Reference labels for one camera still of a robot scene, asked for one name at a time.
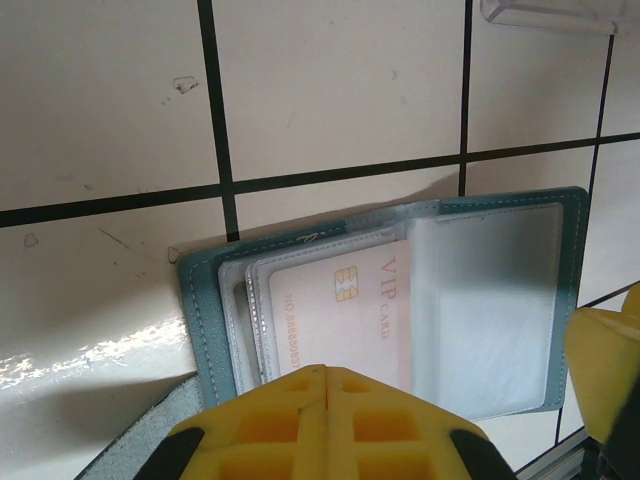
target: pink card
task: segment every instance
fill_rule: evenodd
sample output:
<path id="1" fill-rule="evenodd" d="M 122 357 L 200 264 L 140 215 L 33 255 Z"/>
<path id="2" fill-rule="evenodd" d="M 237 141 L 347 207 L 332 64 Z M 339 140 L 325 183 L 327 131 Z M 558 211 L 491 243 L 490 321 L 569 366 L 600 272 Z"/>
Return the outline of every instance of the pink card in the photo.
<path id="1" fill-rule="evenodd" d="M 280 374 L 324 363 L 411 392 L 410 272 L 401 240 L 271 275 Z"/>

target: stitching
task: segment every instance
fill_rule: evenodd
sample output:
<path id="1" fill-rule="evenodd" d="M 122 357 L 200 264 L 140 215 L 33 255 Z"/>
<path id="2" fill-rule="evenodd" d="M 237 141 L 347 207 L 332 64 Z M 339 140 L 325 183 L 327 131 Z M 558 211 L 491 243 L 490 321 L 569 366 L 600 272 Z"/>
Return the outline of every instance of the stitching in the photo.
<path id="1" fill-rule="evenodd" d="M 225 281 L 227 279 L 227 270 L 228 270 L 228 267 L 225 267 L 224 270 L 222 270 L 222 272 L 221 272 L 222 278 L 225 279 Z M 229 295 L 225 295 L 224 296 L 224 304 L 226 305 L 227 310 L 229 312 L 231 312 L 231 302 L 229 300 Z M 235 359 L 234 367 L 236 367 L 237 370 L 240 371 L 241 370 L 241 368 L 240 368 L 240 349 L 238 348 L 238 340 L 236 338 L 236 328 L 235 328 L 234 323 L 235 322 L 228 321 L 228 319 L 225 316 L 225 324 L 227 325 L 227 328 L 229 328 L 231 330 L 231 339 L 232 339 L 232 343 L 233 343 L 232 363 L 234 363 L 233 360 Z M 245 387 L 244 387 L 244 379 L 242 378 L 242 372 L 240 372 L 240 375 L 237 375 L 235 370 L 236 369 L 234 368 L 233 377 L 234 377 L 235 381 L 238 383 L 238 385 L 240 387 L 240 390 L 241 390 L 240 393 L 244 393 L 245 392 Z"/>
<path id="2" fill-rule="evenodd" d="M 260 325 L 257 321 L 258 313 L 256 310 L 256 294 L 253 286 L 253 278 L 247 275 L 245 271 L 245 281 L 247 282 L 247 300 L 251 307 L 251 330 L 253 333 L 253 341 L 256 344 L 256 355 L 258 356 L 258 368 L 260 369 L 260 378 L 263 383 L 267 383 L 266 360 L 264 358 L 264 345 L 262 344 L 262 335 L 260 335 Z"/>
<path id="3" fill-rule="evenodd" d="M 492 215 L 503 215 L 503 214 L 513 213 L 513 212 L 530 212 L 532 210 L 544 210 L 546 208 L 553 208 L 553 205 L 536 205 L 536 206 L 531 206 L 527 208 L 511 208 L 508 210 L 498 210 L 496 212 L 489 211 L 488 213 L 480 210 L 477 212 L 469 212 L 468 214 L 465 213 L 462 215 L 456 215 L 455 217 L 449 217 L 447 219 L 443 219 L 443 221 L 455 222 L 456 220 L 467 220 L 469 218 L 476 218 L 476 217 L 490 217 Z"/>
<path id="4" fill-rule="evenodd" d="M 318 235 L 326 235 L 327 233 L 331 233 L 331 232 L 335 232 L 336 230 L 341 230 L 341 227 L 335 227 L 335 228 L 330 228 L 328 230 L 324 230 L 322 232 L 318 232 Z M 287 245 L 287 244 L 291 244 L 296 242 L 297 239 L 296 238 L 292 238 L 291 240 L 286 240 L 284 242 L 277 242 L 277 243 L 272 243 L 269 245 L 263 245 L 261 247 L 255 247 L 255 248 L 250 248 L 250 249 L 240 249 L 237 252 L 231 253 L 231 254 L 225 254 L 221 256 L 221 260 L 224 262 L 225 260 L 228 260 L 230 258 L 233 257 L 237 257 L 240 255 L 246 255 L 248 253 L 251 252 L 258 252 L 261 250 L 266 250 L 269 248 L 274 248 L 274 247 L 279 247 L 281 245 Z M 200 330 L 200 338 L 202 340 L 202 349 L 204 351 L 204 355 L 207 359 L 207 367 L 208 367 L 208 371 L 209 371 L 209 376 L 211 377 L 211 384 L 213 386 L 213 394 L 216 397 L 216 405 L 220 405 L 220 396 L 218 394 L 218 387 L 216 385 L 216 381 L 215 378 L 213 377 L 213 365 L 211 363 L 211 356 L 209 354 L 209 346 L 207 343 L 207 338 L 204 335 L 204 325 L 202 323 L 202 317 L 200 316 L 200 306 L 198 305 L 198 299 L 196 297 L 196 292 L 195 289 L 193 288 L 193 272 L 195 271 L 196 268 L 205 265 L 207 263 L 210 263 L 212 261 L 212 259 L 208 259 L 208 260 L 203 260 L 201 262 L 196 263 L 195 265 L 191 266 L 191 268 L 189 269 L 189 274 L 187 275 L 188 279 L 189 279 L 189 289 L 191 290 L 191 298 L 193 300 L 193 305 L 196 309 L 196 320 L 198 321 L 198 327 Z"/>
<path id="5" fill-rule="evenodd" d="M 198 320 L 198 326 L 200 327 L 200 336 L 202 337 L 202 348 L 204 350 L 204 355 L 207 358 L 207 365 L 209 367 L 209 375 L 213 378 L 213 365 L 211 365 L 211 357 L 209 356 L 209 348 L 207 347 L 207 339 L 204 336 L 204 326 L 202 325 L 202 317 L 200 316 L 200 307 L 198 306 L 198 301 L 196 300 L 196 292 L 193 288 L 193 271 L 198 268 L 200 265 L 204 265 L 209 263 L 210 260 L 203 260 L 202 262 L 196 263 L 189 269 L 189 288 L 191 289 L 191 298 L 193 299 L 193 305 L 196 308 L 196 319 Z M 216 405 L 220 405 L 220 397 L 218 396 L 218 388 L 216 387 L 216 383 L 213 382 L 213 394 L 216 397 Z"/>
<path id="6" fill-rule="evenodd" d="M 564 219 L 565 219 L 564 212 L 562 212 L 562 217 L 561 217 L 561 219 L 562 219 L 562 221 L 564 222 Z M 560 271 L 560 257 L 561 257 L 561 253 L 562 253 L 562 226 L 560 226 L 560 231 L 559 231 L 559 232 L 557 232 L 557 235 L 558 235 L 558 245 L 557 245 L 557 247 L 556 247 L 556 248 L 557 248 L 557 250 L 556 250 L 555 263 L 556 263 L 556 265 L 557 265 L 557 269 L 558 269 L 558 271 Z M 572 255 L 572 257 L 574 257 L 574 259 L 575 259 L 575 251 L 576 251 L 576 245 L 575 245 L 575 244 L 576 244 L 576 243 L 577 243 L 577 241 L 578 241 L 577 237 L 578 237 L 578 229 L 576 228 L 575 237 L 574 237 L 573 255 Z M 572 278 L 573 278 L 573 270 L 572 270 L 570 273 L 571 273 L 570 278 L 572 279 Z M 569 316 L 569 305 L 571 305 L 571 303 L 570 303 L 570 301 L 569 301 L 569 296 L 567 296 L 567 312 L 565 313 L 565 315 L 567 316 L 567 321 L 568 321 L 568 316 Z M 553 308 L 553 309 L 554 309 L 553 314 L 555 315 L 555 307 L 556 307 L 555 302 L 554 302 L 554 304 L 553 304 L 553 307 L 554 307 L 554 308 Z M 553 326 L 551 327 L 551 331 L 549 332 L 549 337 L 550 337 L 550 338 L 549 338 L 549 347 L 551 347 L 551 345 L 553 345 Z M 560 399 L 560 397 L 561 397 L 560 392 L 562 391 L 562 383 L 563 383 L 563 379 L 562 379 L 562 371 L 563 371 L 563 366 L 564 366 L 564 353 L 562 353 L 562 357 L 561 357 L 560 361 L 561 361 L 561 364 L 560 364 L 560 375 L 561 375 L 561 377 L 560 377 L 560 383 L 559 383 L 559 385 L 558 385 L 558 402 L 560 402 L 560 401 L 561 401 L 561 399 Z"/>
<path id="7" fill-rule="evenodd" d="M 564 320 L 564 327 L 566 329 L 566 326 L 569 322 L 569 315 L 571 314 L 571 296 L 574 293 L 573 292 L 573 288 L 574 288 L 574 272 L 575 272 L 575 265 L 576 265 L 576 254 L 578 251 L 578 233 L 580 232 L 580 226 L 582 224 L 582 218 L 581 218 L 581 211 L 582 211 L 582 202 L 580 201 L 580 198 L 576 195 L 550 195 L 550 196 L 544 196 L 544 197 L 528 197 L 528 198 L 520 198 L 520 199 L 509 199 L 509 200 L 495 200 L 492 202 L 482 202 L 482 203 L 473 203 L 473 204 L 469 204 L 469 203 L 462 203 L 462 204 L 445 204 L 445 205 L 440 205 L 439 207 L 442 209 L 446 209 L 446 208 L 462 208 L 462 207 L 468 207 L 468 206 L 484 206 L 484 205 L 502 205 L 502 204 L 513 204 L 513 203 L 522 203 L 522 202 L 529 202 L 529 201 L 540 201 L 540 200 L 558 200 L 561 198 L 571 198 L 574 199 L 577 203 L 578 206 L 578 212 L 577 212 L 577 220 L 576 220 L 576 230 L 574 232 L 574 241 L 573 241 L 573 253 L 572 253 L 572 259 L 571 259 L 571 269 L 570 269 L 570 277 L 569 277 L 569 290 L 567 292 L 567 309 L 565 312 L 565 320 Z M 419 210 L 435 210 L 438 208 L 438 205 L 416 205 L 413 207 L 409 207 L 406 211 L 407 212 L 412 212 L 412 211 L 419 211 Z M 357 225 L 359 223 L 365 223 L 365 222 L 370 222 L 372 219 L 375 218 L 384 218 L 384 217 L 389 217 L 391 216 L 392 213 L 391 212 L 380 212 L 380 213 L 376 213 L 374 215 L 371 216 L 367 216 L 365 218 L 353 221 L 351 223 L 351 225 Z M 327 234 L 336 230 L 339 230 L 341 228 L 331 228 L 329 230 L 325 230 L 324 232 L 320 232 L 319 234 Z M 284 242 L 278 242 L 278 243 L 273 243 L 273 244 L 269 244 L 269 245 L 264 245 L 262 247 L 255 247 L 252 249 L 248 249 L 248 250 L 239 250 L 233 254 L 227 254 L 227 255 L 223 255 L 222 256 L 222 260 L 228 260 L 229 258 L 233 258 L 233 257 L 237 257 L 239 255 L 246 255 L 247 253 L 250 252 L 257 252 L 257 251 L 261 251 L 261 250 L 265 250 L 265 249 L 269 249 L 269 248 L 275 248 L 281 245 L 288 245 L 291 244 L 293 242 L 295 242 L 296 239 L 291 239 L 291 240 L 287 240 Z M 207 364 L 209 367 L 209 375 L 211 376 L 211 383 L 213 385 L 213 392 L 214 395 L 216 397 L 216 404 L 219 405 L 220 404 L 220 399 L 218 397 L 218 390 L 216 387 L 216 382 L 215 379 L 213 378 L 213 367 L 211 365 L 211 358 L 209 356 L 209 351 L 208 351 L 208 346 L 207 346 L 207 340 L 204 336 L 204 327 L 202 325 L 202 319 L 200 318 L 200 309 L 198 307 L 198 301 L 196 299 L 196 295 L 194 292 L 194 288 L 193 288 L 193 279 L 192 279 L 192 273 L 193 271 L 198 268 L 201 265 L 204 265 L 206 263 L 209 263 L 211 260 L 203 260 L 202 262 L 199 262 L 195 265 L 193 265 L 190 269 L 189 269 L 189 287 L 191 289 L 191 296 L 193 298 L 193 303 L 196 309 L 196 318 L 198 320 L 198 325 L 200 327 L 200 335 L 202 338 L 202 346 L 204 349 L 204 353 L 205 356 L 207 358 Z M 562 358 L 560 360 L 560 370 L 561 370 L 561 374 L 564 371 L 564 366 L 565 366 L 565 358 L 564 358 L 564 354 L 562 355 Z M 556 401 L 556 403 L 545 403 L 543 405 L 543 407 L 549 407 L 552 405 L 558 405 L 561 403 L 562 401 L 562 384 L 564 381 L 564 375 L 562 375 L 562 377 L 560 378 L 560 383 L 558 385 L 558 400 Z"/>

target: black rubber pad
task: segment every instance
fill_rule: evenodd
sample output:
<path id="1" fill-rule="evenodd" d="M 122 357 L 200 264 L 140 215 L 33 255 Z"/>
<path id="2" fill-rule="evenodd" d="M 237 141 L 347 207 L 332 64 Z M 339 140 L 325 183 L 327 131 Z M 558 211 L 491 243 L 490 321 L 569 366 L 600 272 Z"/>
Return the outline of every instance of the black rubber pad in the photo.
<path id="1" fill-rule="evenodd" d="M 203 437 L 204 430 L 193 427 L 165 438 L 134 480 L 180 480 Z"/>
<path id="2" fill-rule="evenodd" d="M 517 480 L 490 441 L 468 430 L 453 430 L 450 436 L 472 480 Z"/>
<path id="3" fill-rule="evenodd" d="M 640 480 L 640 377 L 613 425 L 603 453 L 623 480 Z"/>

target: card holder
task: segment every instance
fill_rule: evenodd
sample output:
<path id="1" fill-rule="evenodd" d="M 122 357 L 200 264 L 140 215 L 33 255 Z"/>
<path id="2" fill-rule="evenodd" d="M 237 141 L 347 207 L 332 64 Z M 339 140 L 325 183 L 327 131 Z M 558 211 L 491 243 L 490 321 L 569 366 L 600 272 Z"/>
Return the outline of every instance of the card holder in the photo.
<path id="1" fill-rule="evenodd" d="M 540 218 L 531 213 L 538 211 L 546 213 L 540 213 Z M 411 326 L 415 353 L 413 378 L 417 380 L 415 388 L 420 396 L 434 399 L 435 403 L 456 413 L 462 412 L 467 418 L 558 409 L 566 384 L 562 337 L 577 301 L 587 213 L 588 196 L 583 189 L 575 187 L 451 198 L 374 209 L 328 224 L 237 242 L 182 258 L 178 274 L 183 306 L 206 405 L 219 404 L 241 391 L 240 387 L 236 388 L 233 341 L 225 325 L 224 287 L 218 275 L 222 264 L 244 261 L 252 255 L 274 256 L 282 248 L 313 247 L 318 241 L 333 241 L 341 235 L 358 235 L 400 223 L 405 225 L 406 236 L 414 243 L 412 288 L 426 292 L 412 298 L 413 310 L 423 312 L 419 317 L 426 319 L 416 322 L 412 318 Z M 526 221 L 519 223 L 517 217 Z M 506 221 L 493 225 L 494 218 Z M 479 228 L 477 224 L 482 222 L 489 227 Z M 547 232 L 545 239 L 558 241 L 555 250 L 548 244 L 542 248 L 544 242 L 535 240 L 540 232 L 527 230 L 531 222 L 532 225 L 536 222 L 546 225 L 546 230 L 540 229 L 540 232 Z M 555 234 L 549 234 L 553 232 L 549 225 L 554 222 L 558 229 Z M 500 224 L 511 227 L 501 230 Z M 547 263 L 527 263 L 543 254 Z M 554 255 L 557 255 L 555 289 L 547 277 L 544 282 L 540 280 L 540 271 L 536 270 L 533 277 L 531 274 L 517 275 L 519 270 L 543 266 L 549 274 L 553 270 L 551 260 Z M 483 258 L 487 261 L 493 258 L 502 268 L 496 273 L 502 272 L 504 278 L 515 279 L 507 284 L 509 287 L 521 285 L 531 287 L 531 291 L 512 288 L 505 298 L 497 296 L 501 290 L 497 285 L 501 284 L 491 284 L 477 274 L 476 267 L 481 265 L 478 262 Z M 470 288 L 471 280 L 476 285 L 493 285 L 494 288 L 489 295 L 481 295 L 480 290 Z M 491 313 L 494 312 L 492 305 L 502 305 L 499 315 Z M 521 325 L 509 319 L 517 319 Z M 472 333 L 474 328 L 481 326 L 491 332 L 488 336 L 499 334 L 510 339 L 506 342 L 508 348 L 504 345 L 492 348 L 490 343 L 479 343 L 478 335 Z M 544 332 L 548 335 L 546 339 L 543 339 Z M 243 336 L 236 332 L 236 338 L 240 337 Z M 533 345 L 538 345 L 538 349 L 532 349 Z M 543 347 L 546 350 L 544 358 L 540 355 Z M 460 349 L 458 353 L 455 353 L 456 348 Z M 469 353 L 467 350 L 473 349 L 482 350 L 486 359 L 477 366 L 478 379 L 482 377 L 483 380 L 475 386 L 474 378 L 467 371 L 469 359 L 464 359 Z M 503 369 L 510 361 L 520 365 L 518 369 Z M 529 378 L 518 378 L 516 370 L 520 376 Z M 505 376 L 509 377 L 508 381 L 502 380 Z M 516 382 L 514 389 L 508 388 L 513 381 Z M 468 402 L 463 401 L 465 395 L 469 395 Z M 482 408 L 473 406 L 479 403 L 483 404 Z"/>

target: grout line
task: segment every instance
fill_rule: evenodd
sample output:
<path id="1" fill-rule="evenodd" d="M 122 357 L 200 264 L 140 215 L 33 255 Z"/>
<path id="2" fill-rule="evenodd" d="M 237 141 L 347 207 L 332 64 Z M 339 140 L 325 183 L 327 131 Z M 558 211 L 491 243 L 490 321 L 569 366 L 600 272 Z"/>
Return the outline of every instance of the grout line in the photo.
<path id="1" fill-rule="evenodd" d="M 362 165 L 357 167 L 337 168 L 333 170 L 321 170 L 315 172 L 295 173 L 276 177 L 256 178 L 240 180 L 231 185 L 231 194 L 227 198 L 233 198 L 233 204 L 227 205 L 233 209 L 234 195 L 256 193 L 279 188 L 313 185 L 317 183 L 364 178 L 390 173 L 409 172 L 428 168 L 458 165 L 465 158 L 466 162 L 483 162 L 498 158 L 518 157 L 537 153 L 557 152 L 574 148 L 590 147 L 596 144 L 607 145 L 612 143 L 640 140 L 640 132 L 611 135 L 608 137 L 586 138 L 581 140 L 568 140 L 564 142 L 547 143 L 541 145 L 528 145 L 524 147 L 510 147 L 499 150 L 487 150 L 471 152 L 466 155 L 444 155 L 440 157 L 418 158 L 414 160 L 401 160 L 398 162 L 380 163 L 375 165 Z M 67 218 L 85 217 L 103 213 L 114 213 L 137 208 L 158 207 L 173 203 L 190 202 L 194 200 L 207 200 L 223 197 L 224 188 L 221 184 L 202 185 L 197 187 L 177 188 L 134 195 L 99 198 L 95 200 L 81 200 L 78 202 L 58 203 L 53 205 L 40 205 L 37 207 L 17 208 L 14 210 L 0 210 L 0 228 L 28 225 L 32 223 L 64 220 Z"/>
<path id="2" fill-rule="evenodd" d="M 589 176 L 589 207 L 593 200 L 593 186 L 596 179 L 596 166 L 598 164 L 598 153 L 600 152 L 600 144 L 597 140 L 602 136 L 602 121 L 604 119 L 604 104 L 607 97 L 607 86 L 609 85 L 609 72 L 611 70 L 611 56 L 613 54 L 613 42 L 615 36 L 609 35 L 609 47 L 607 49 L 607 59 L 604 67 L 604 78 L 602 80 L 602 93 L 600 94 L 600 107 L 598 109 L 598 124 L 596 127 L 596 144 L 593 146 L 593 160 L 591 161 L 591 175 Z M 591 218 L 591 208 L 587 209 L 587 232 L 589 230 L 589 220 Z M 558 411 L 558 421 L 556 423 L 556 441 L 558 445 L 560 439 L 560 427 L 562 424 L 562 408 Z"/>
<path id="3" fill-rule="evenodd" d="M 236 195 L 245 193 L 262 192 L 279 188 L 298 187 L 317 183 L 334 182 L 338 180 L 350 180 L 353 178 L 386 175 L 390 173 L 408 172 L 426 168 L 457 165 L 461 162 L 474 163 L 498 158 L 518 157 L 534 155 L 537 153 L 556 152 L 573 148 L 592 147 L 597 142 L 617 143 L 622 141 L 640 140 L 640 132 L 610 137 L 585 138 L 580 140 L 567 140 L 562 142 L 547 143 L 541 145 L 527 145 L 524 147 L 509 147 L 497 150 L 471 152 L 466 155 L 452 154 L 430 158 L 417 158 L 412 160 L 400 160 L 396 162 L 378 163 L 373 165 L 361 165 L 356 167 L 335 168 L 314 172 L 294 173 L 275 177 L 254 178 L 240 180 L 233 183 Z"/>
<path id="4" fill-rule="evenodd" d="M 607 87 L 609 86 L 609 74 L 611 73 L 611 58 L 613 57 L 613 44 L 615 35 L 609 36 L 609 48 L 607 49 L 607 61 L 604 67 L 604 78 L 602 80 L 602 94 L 600 95 L 600 110 L 598 112 L 598 126 L 596 127 L 596 138 L 602 136 L 602 122 L 604 120 L 604 106 L 607 99 Z M 596 168 L 598 165 L 598 153 L 600 145 L 596 143 L 593 147 L 593 162 L 591 163 L 591 177 L 589 178 L 589 199 L 593 198 L 593 186 L 596 181 Z"/>
<path id="5" fill-rule="evenodd" d="M 458 173 L 458 196 L 464 197 L 467 190 L 467 154 L 469 146 L 469 81 L 471 78 L 471 27 L 473 24 L 473 0 L 465 0 L 464 42 L 462 49 L 462 99 L 460 101 L 460 171 Z"/>
<path id="6" fill-rule="evenodd" d="M 554 442 L 556 447 L 560 444 L 560 426 L 562 425 L 562 410 L 563 410 L 562 407 L 560 407 L 560 410 L 558 410 L 558 422 L 556 423 L 556 438 Z"/>
<path id="7" fill-rule="evenodd" d="M 618 295 L 630 290 L 634 285 L 638 285 L 638 284 L 640 284 L 640 280 L 638 280 L 637 282 L 630 283 L 629 285 L 625 285 L 624 287 L 619 288 L 618 290 L 614 290 L 611 293 L 607 293 L 606 295 L 596 298 L 595 300 L 591 300 L 590 302 L 585 303 L 579 308 L 591 308 L 591 307 L 595 307 L 596 305 L 600 305 L 601 303 L 606 302 L 607 300 L 611 300 L 613 297 L 617 297 Z"/>
<path id="8" fill-rule="evenodd" d="M 157 207 L 160 205 L 193 202 L 196 200 L 207 200 L 219 196 L 219 185 L 203 185 L 160 192 L 18 208 L 15 210 L 0 211 L 0 228 L 64 220 L 67 218 L 88 217 L 103 213 L 122 212 L 139 208 Z"/>
<path id="9" fill-rule="evenodd" d="M 200 35 L 202 36 L 204 65 L 207 73 L 207 89 L 209 91 L 211 123 L 213 125 L 213 138 L 218 161 L 218 175 L 220 176 L 224 224 L 227 231 L 227 241 L 232 242 L 238 240 L 238 212 L 233 194 L 231 153 L 229 151 L 227 120 L 224 113 L 220 59 L 218 57 L 218 42 L 211 0 L 198 0 L 198 17 L 200 20 Z"/>

